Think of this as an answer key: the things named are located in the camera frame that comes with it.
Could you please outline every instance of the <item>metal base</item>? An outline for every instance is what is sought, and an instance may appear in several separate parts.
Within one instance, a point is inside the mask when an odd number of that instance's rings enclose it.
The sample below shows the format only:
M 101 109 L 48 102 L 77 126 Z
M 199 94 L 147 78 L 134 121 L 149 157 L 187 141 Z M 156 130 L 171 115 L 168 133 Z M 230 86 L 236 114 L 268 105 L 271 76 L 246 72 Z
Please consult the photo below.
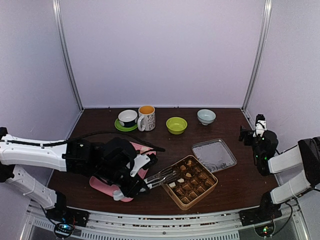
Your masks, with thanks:
M 279 239 L 299 239 L 308 240 L 308 231 L 300 208 L 296 201 L 290 202 L 293 207 L 292 223 L 288 224 L 292 228 L 292 235 L 289 237 L 285 231 L 280 233 Z M 275 224 L 281 227 L 289 217 L 291 209 L 284 206 L 282 217 L 275 220 Z M 246 235 L 240 236 L 240 232 L 257 235 L 252 228 L 253 225 L 242 226 L 239 219 L 239 210 L 230 210 L 214 213 L 181 214 L 181 215 L 131 215 L 110 212 L 98 212 L 88 210 L 89 218 L 86 227 L 76 226 L 72 237 L 83 240 L 239 240 L 249 239 Z M 54 225 L 44 216 L 40 206 L 31 201 L 28 207 L 26 218 L 22 220 L 25 224 L 20 230 L 21 240 L 44 239 L 44 235 L 39 237 L 32 231 L 37 229 L 47 230 L 47 234 L 52 236 Z
M 274 216 L 273 217 L 268 217 L 266 219 L 260 219 L 257 216 L 257 210 L 259 208 L 251 208 L 251 209 L 247 209 L 247 210 L 242 210 L 239 212 L 239 216 L 240 216 L 240 221 L 242 223 L 242 226 L 249 226 L 249 225 L 255 225 L 255 224 L 259 224 L 259 223 L 263 223 L 266 221 L 271 221 L 272 219 L 277 219 L 282 217 L 282 213 L 280 210 L 276 210 L 274 212 Z

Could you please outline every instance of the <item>white mug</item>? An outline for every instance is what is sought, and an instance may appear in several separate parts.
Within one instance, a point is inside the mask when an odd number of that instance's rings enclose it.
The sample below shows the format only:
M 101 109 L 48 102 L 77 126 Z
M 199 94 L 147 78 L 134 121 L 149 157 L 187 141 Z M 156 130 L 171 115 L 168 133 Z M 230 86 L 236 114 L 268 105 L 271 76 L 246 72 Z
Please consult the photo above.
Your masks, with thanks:
M 137 121 L 139 131 L 151 131 L 156 127 L 156 110 L 153 106 L 142 106 L 139 108 Z

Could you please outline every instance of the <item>brown table surface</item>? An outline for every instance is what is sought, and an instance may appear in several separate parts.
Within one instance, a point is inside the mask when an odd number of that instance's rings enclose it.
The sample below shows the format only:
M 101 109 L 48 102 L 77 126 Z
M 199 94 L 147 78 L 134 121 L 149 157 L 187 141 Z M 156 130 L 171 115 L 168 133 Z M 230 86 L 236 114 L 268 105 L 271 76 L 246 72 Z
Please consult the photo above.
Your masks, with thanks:
M 138 195 L 131 202 L 114 201 L 110 196 L 91 188 L 89 178 L 59 171 L 54 171 L 49 187 L 64 193 L 67 204 L 71 207 L 119 214 L 196 214 L 259 205 L 262 194 L 277 187 L 278 184 L 273 176 L 263 177 L 259 174 L 254 166 L 251 147 L 244 146 L 238 141 L 240 125 L 249 128 L 241 110 L 213 109 L 216 121 L 208 126 L 199 123 L 198 110 L 198 108 L 157 108 L 154 130 L 150 132 L 135 130 L 130 133 L 166 149 L 166 152 L 157 153 L 158 163 L 151 167 L 147 176 L 157 173 L 187 155 L 192 155 L 193 144 L 218 138 L 225 141 L 237 159 L 237 165 L 216 172 L 214 175 L 218 178 L 218 185 L 215 190 L 189 210 L 181 210 L 162 187 L 152 189 L 148 195 Z M 119 108 L 86 109 L 71 137 L 96 131 L 115 130 L 114 122 L 121 111 L 123 109 Z M 170 117 L 182 117 L 187 121 L 188 127 L 183 134 L 172 135 L 168 132 L 166 121 Z M 113 137 L 114 134 L 96 135 L 89 137 L 88 140 L 107 142 Z

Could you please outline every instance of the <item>small bowl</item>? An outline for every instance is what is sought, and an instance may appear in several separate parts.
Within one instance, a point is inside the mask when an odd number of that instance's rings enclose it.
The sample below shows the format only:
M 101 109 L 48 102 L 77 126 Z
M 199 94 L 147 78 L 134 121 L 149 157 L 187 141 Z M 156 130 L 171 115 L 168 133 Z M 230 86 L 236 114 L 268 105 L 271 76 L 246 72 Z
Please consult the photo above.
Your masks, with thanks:
M 198 120 L 202 125 L 208 125 L 214 122 L 216 114 L 209 109 L 201 109 L 197 113 Z
M 118 119 L 122 127 L 130 128 L 137 123 L 138 113 L 134 110 L 124 110 L 119 113 Z
M 186 120 L 181 117 L 171 117 L 166 121 L 166 127 L 168 131 L 174 135 L 182 134 L 188 126 Z

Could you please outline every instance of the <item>green saucer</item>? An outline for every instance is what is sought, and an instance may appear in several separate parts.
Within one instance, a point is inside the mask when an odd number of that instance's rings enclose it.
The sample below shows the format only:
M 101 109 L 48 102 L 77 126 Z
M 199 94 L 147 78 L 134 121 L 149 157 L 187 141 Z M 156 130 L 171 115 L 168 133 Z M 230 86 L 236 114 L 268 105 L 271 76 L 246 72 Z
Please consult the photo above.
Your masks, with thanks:
M 133 125 L 131 127 L 121 126 L 118 118 L 115 120 L 114 126 L 115 126 L 116 129 L 118 129 L 121 132 L 131 132 L 131 131 L 133 131 L 133 130 L 138 128 L 137 124 L 135 124 L 135 125 Z

